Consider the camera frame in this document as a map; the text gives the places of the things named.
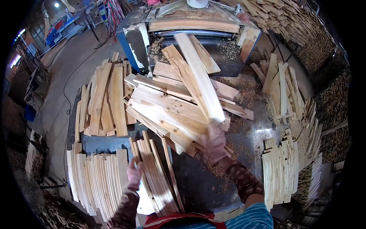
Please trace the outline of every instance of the worker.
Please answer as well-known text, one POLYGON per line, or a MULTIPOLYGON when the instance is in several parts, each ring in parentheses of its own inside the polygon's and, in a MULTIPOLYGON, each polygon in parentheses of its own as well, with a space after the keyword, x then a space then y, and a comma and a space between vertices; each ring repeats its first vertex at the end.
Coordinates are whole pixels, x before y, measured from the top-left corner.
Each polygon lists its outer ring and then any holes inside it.
MULTIPOLYGON (((238 160, 232 160, 224 151, 226 143, 225 133, 219 125, 208 124, 208 134, 203 139, 206 153, 223 166, 229 178, 235 183, 238 195, 245 204, 244 212, 226 222, 213 219, 213 214, 178 214, 158 218, 156 214, 147 216, 144 228, 189 228, 189 229, 234 229, 234 228, 273 228, 273 219, 264 204, 264 187, 261 182, 238 160)), ((128 186, 122 196, 121 203, 108 221, 108 228, 134 229, 136 228, 136 209, 139 203, 139 190, 143 164, 139 162, 135 167, 136 158, 128 165, 128 186)))

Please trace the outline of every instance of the glove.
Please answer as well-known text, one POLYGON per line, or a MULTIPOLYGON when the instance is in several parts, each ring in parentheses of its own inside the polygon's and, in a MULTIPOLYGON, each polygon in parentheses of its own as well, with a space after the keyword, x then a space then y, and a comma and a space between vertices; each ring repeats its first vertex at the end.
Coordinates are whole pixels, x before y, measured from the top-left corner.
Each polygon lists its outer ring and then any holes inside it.
POLYGON ((127 170, 128 185, 127 185, 127 187, 135 188, 136 190, 139 190, 141 174, 143 171, 143 163, 138 162, 137 166, 135 167, 136 162, 137 162, 137 158, 133 158, 128 165, 128 170, 127 170))
POLYGON ((218 162, 227 155, 224 151, 224 146, 226 145, 225 132, 213 121, 207 125, 207 130, 208 134, 203 139, 206 145, 206 153, 215 162, 218 162))

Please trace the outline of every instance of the arm sleeve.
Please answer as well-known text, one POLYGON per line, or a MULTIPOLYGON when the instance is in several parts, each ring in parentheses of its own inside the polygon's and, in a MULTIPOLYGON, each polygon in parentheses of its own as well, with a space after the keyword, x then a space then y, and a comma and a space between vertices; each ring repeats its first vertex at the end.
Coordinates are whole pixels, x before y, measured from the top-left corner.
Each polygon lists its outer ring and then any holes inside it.
POLYGON ((245 167, 241 161, 235 160, 227 169, 229 178, 235 183, 238 195, 242 203, 245 204, 247 198, 252 194, 264 196, 263 184, 245 167))
POLYGON ((135 229, 136 228, 136 210, 139 195, 134 188, 126 188, 122 195, 121 202, 113 217, 108 220, 108 229, 135 229))

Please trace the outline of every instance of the pink glove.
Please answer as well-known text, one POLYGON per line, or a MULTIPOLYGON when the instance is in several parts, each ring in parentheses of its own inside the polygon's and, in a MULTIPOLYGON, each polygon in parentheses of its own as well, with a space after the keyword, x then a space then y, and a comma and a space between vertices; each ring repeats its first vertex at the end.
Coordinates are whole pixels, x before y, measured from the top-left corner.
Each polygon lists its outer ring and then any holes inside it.
POLYGON ((137 166, 135 167, 135 162, 137 162, 137 158, 133 158, 128 165, 128 170, 127 170, 128 185, 127 185, 127 187, 135 188, 136 190, 139 190, 141 174, 143 171, 143 163, 138 162, 137 166))
POLYGON ((227 155, 224 151, 226 145, 225 132, 213 121, 208 124, 207 130, 208 134, 203 139, 206 144, 206 153, 217 162, 227 155))

